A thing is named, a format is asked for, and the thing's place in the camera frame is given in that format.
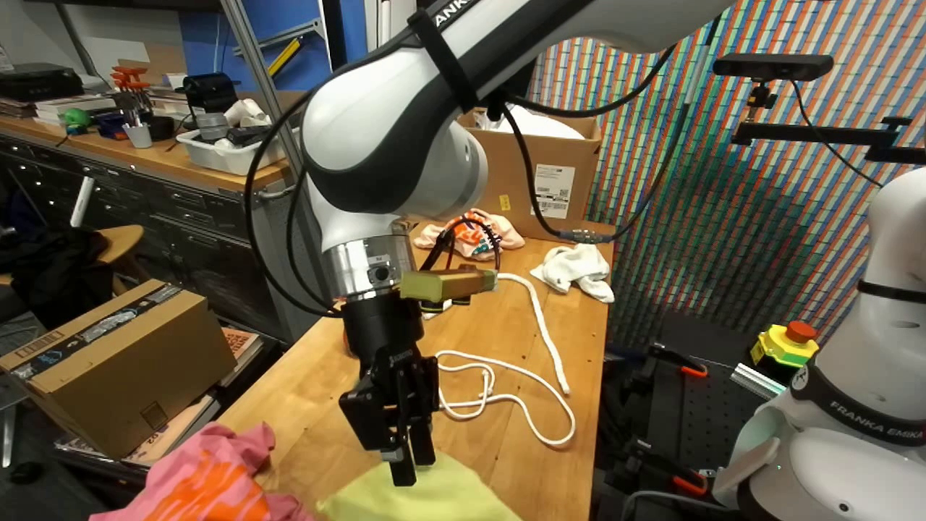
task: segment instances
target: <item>pink cloth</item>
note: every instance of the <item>pink cloth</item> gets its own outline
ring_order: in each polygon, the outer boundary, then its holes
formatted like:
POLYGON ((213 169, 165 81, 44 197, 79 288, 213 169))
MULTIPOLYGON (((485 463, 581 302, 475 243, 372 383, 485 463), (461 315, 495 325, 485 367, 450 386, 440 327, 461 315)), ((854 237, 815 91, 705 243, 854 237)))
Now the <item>pink cloth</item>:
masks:
POLYGON ((89 521, 309 521, 313 517, 296 499, 267 495, 251 480, 267 470, 271 447, 268 427, 236 438, 212 422, 150 466, 148 485, 132 503, 89 517, 89 521))

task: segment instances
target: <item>white rope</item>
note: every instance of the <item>white rope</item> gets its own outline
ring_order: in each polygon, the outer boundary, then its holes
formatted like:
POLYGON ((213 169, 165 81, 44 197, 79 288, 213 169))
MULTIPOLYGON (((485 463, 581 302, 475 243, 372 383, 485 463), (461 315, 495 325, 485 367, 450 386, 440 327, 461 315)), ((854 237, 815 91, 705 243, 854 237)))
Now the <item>white rope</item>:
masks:
POLYGON ((559 391, 565 396, 569 396, 569 379, 566 379, 566 370, 560 365, 559 347, 555 347, 555 341, 552 341, 552 337, 546 330, 546 320, 545 320, 545 307, 542 307, 539 289, 526 278, 521 278, 514 273, 498 273, 498 282, 514 282, 514 285, 521 285, 526 289, 533 315, 539 320, 542 339, 545 339, 545 347, 546 347, 552 370, 555 370, 559 391))
POLYGON ((443 389, 440 389, 440 391, 436 391, 436 394, 440 394, 440 409, 443 409, 450 421, 465 422, 465 421, 478 421, 491 404, 514 404, 514 407, 524 412, 524 421, 526 421, 530 433, 533 433, 545 447, 560 450, 560 447, 566 447, 566 443, 576 438, 576 414, 573 414, 569 404, 565 401, 565 396, 569 396, 569 383, 566 383, 566 370, 565 370, 565 365, 560 365, 559 347, 555 347, 555 341, 552 341, 552 337, 550 337, 550 330, 546 330, 546 320, 545 320, 545 310, 542 310, 542 299, 539 299, 536 288, 533 288, 526 278, 521 278, 521 276, 498 273, 498 282, 514 282, 514 285, 521 285, 521 288, 526 289, 530 307, 533 307, 533 315, 539 320, 539 330, 542 330, 545 347, 546 347, 546 354, 550 354, 550 360, 552 360, 552 370, 555 370, 555 379, 559 379, 560 394, 559 394, 546 379, 542 379, 539 375, 533 375, 533 370, 526 370, 526 367, 517 367, 517 365, 508 365, 508 363, 504 363, 504 360, 478 357, 478 354, 462 354, 462 350, 436 350, 435 357, 436 357, 436 367, 440 367, 440 370, 446 370, 446 375, 479 370, 479 383, 484 383, 478 401, 446 401, 446 394, 443 394, 443 389), (569 422, 566 434, 560 434, 560 438, 546 438, 546 434, 542 434, 542 428, 536 427, 526 404, 524 404, 517 394, 495 394, 495 383, 498 383, 498 379, 495 379, 495 367, 514 370, 514 375, 521 375, 521 376, 545 386, 545 389, 555 396, 555 404, 560 407, 560 412, 566 414, 566 422, 569 422))
POLYGON ((576 438, 576 414, 573 414, 569 404, 566 404, 546 379, 542 379, 539 375, 533 375, 533 370, 526 370, 526 367, 517 367, 517 365, 508 365, 508 363, 504 363, 504 360, 488 360, 488 357, 478 357, 478 354, 436 350, 435 357, 436 357, 436 367, 446 370, 446 375, 479 370, 479 376, 484 376, 484 389, 479 389, 479 396, 478 396, 478 401, 446 401, 446 396, 443 396, 443 389, 436 391, 440 409, 443 409, 450 421, 461 421, 461 422, 478 421, 478 418, 485 412, 485 407, 491 407, 491 404, 514 404, 514 407, 524 412, 524 421, 526 421, 530 433, 533 433, 545 447, 560 450, 560 447, 566 447, 566 443, 576 438), (449 363, 446 363, 449 357, 469 360, 469 363, 462 363, 462 365, 449 365, 449 363), (565 412, 566 421, 569 421, 566 434, 560 434, 560 438, 546 438, 546 434, 542 434, 542 428, 536 427, 526 404, 524 404, 517 394, 495 394, 495 367, 491 367, 491 365, 507 367, 507 370, 514 370, 514 375, 521 375, 521 376, 545 386, 545 389, 555 396, 555 404, 560 407, 560 412, 565 412))

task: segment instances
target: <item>cardboard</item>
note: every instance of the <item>cardboard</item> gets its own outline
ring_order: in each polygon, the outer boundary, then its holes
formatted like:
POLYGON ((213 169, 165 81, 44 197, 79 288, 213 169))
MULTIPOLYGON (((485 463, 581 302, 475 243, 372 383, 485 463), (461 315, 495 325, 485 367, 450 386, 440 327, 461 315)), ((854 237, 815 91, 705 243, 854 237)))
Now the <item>cardboard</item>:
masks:
POLYGON ((0 360, 73 438, 125 459, 235 367, 202 297, 148 282, 0 360))
MULTIPOLYGON (((545 218, 555 230, 578 230, 588 221, 589 184, 600 169, 602 132, 595 119, 559 119, 584 140, 526 137, 545 218)), ((517 140, 479 132, 465 114, 461 124, 484 146, 488 184, 479 210, 504 214, 524 237, 550 237, 533 214, 517 140)))

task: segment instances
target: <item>yellow cloth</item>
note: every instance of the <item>yellow cloth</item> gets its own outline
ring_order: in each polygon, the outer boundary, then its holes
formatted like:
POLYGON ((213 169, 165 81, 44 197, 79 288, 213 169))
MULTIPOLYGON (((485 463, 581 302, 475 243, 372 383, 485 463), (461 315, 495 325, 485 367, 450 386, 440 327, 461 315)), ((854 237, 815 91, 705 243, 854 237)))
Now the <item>yellow cloth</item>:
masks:
POLYGON ((517 517, 453 459, 436 456, 417 470, 414 488, 394 488, 388 463, 365 473, 342 492, 317 503, 326 521, 514 521, 517 517))

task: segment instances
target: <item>white robot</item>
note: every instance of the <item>white robot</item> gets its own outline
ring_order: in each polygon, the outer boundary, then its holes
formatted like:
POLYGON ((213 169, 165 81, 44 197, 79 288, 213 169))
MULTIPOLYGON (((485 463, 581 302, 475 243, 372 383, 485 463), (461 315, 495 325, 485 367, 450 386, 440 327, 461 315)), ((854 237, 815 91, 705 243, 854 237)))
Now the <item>white robot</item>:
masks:
MULTIPOLYGON (((407 30, 326 81, 303 116, 313 211, 361 376, 342 409, 365 450, 411 488, 432 463, 436 367, 414 347, 417 307, 401 214, 446 218, 479 195, 485 156, 461 111, 539 51, 600 36, 665 51, 730 0, 436 0, 407 30)), ((743 428, 714 499, 766 518, 926 518, 926 171, 874 202, 863 297, 795 391, 743 428)))

